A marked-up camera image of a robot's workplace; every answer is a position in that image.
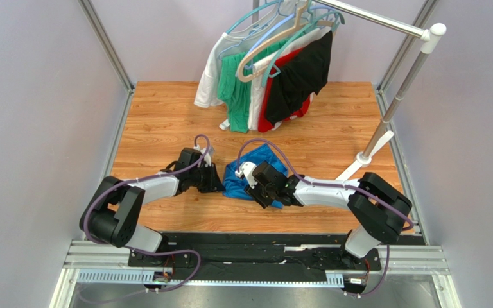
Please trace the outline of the blue cloth napkin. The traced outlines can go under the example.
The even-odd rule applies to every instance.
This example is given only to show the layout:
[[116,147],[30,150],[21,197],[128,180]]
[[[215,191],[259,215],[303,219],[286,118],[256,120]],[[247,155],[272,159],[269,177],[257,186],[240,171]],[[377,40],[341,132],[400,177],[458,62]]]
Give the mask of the blue cloth napkin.
[[[267,144],[263,144],[254,150],[242,154],[240,161],[241,163],[252,162],[257,165],[267,161],[267,163],[279,172],[284,173],[285,175],[288,174],[288,168]],[[236,169],[236,160],[226,165],[223,177],[223,186],[225,188],[223,195],[228,198],[254,201],[254,199],[245,192],[245,188],[248,187],[248,182],[244,178],[239,178],[236,176]]]

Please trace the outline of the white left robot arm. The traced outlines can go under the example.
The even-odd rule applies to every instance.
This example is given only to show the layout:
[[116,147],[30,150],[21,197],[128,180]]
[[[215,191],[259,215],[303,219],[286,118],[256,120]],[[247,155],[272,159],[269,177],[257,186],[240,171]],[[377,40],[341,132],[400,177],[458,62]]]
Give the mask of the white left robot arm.
[[105,177],[80,218],[80,230],[95,243],[158,252],[164,236],[139,223],[143,205],[192,187],[199,193],[223,192],[213,154],[212,146],[184,148],[176,161],[154,175],[132,180]]

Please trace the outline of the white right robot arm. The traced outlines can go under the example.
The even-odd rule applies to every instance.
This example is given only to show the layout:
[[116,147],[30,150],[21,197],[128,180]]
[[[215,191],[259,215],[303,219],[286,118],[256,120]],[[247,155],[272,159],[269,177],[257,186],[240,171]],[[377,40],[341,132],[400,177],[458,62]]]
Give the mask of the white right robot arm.
[[367,172],[355,180],[321,180],[286,176],[267,162],[243,162],[235,175],[246,180],[245,192],[264,208],[277,201],[284,206],[349,210],[359,227],[347,236],[342,250],[358,259],[380,244],[395,244],[402,231],[413,227],[412,202],[376,173]]

